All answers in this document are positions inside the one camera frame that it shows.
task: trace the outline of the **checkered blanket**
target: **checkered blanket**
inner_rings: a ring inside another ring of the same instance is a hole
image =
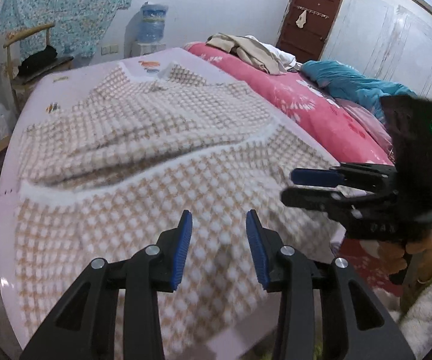
[[[246,83],[209,85],[174,65],[166,79],[111,72],[73,109],[22,138],[16,276],[32,335],[97,256],[127,259],[193,213],[182,283],[159,294],[165,353],[173,356],[241,320],[266,296],[245,234],[265,227],[309,258],[330,261],[337,224],[279,200],[295,167],[328,163],[282,126]],[[116,355],[122,353],[122,302]]]

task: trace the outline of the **wall socket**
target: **wall socket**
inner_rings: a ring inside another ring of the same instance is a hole
[[[101,47],[102,56],[105,56],[106,54],[115,54],[117,52],[119,52],[119,46],[117,44],[111,44]]]

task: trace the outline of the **wooden door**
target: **wooden door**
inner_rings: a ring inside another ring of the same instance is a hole
[[[298,62],[319,59],[341,0],[292,0],[284,19],[277,47],[296,56]],[[303,28],[296,25],[306,10]]]

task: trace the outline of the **white wardrobe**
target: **white wardrobe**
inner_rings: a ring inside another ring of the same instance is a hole
[[[432,98],[432,14],[412,0],[343,0],[327,59]]]

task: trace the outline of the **teal blanket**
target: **teal blanket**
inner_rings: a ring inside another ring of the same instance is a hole
[[[379,101],[381,96],[416,97],[416,93],[402,84],[367,78],[337,61],[308,61],[301,66],[301,72],[316,82],[319,88],[325,88],[331,96],[351,100],[366,108],[381,123],[385,122]]]

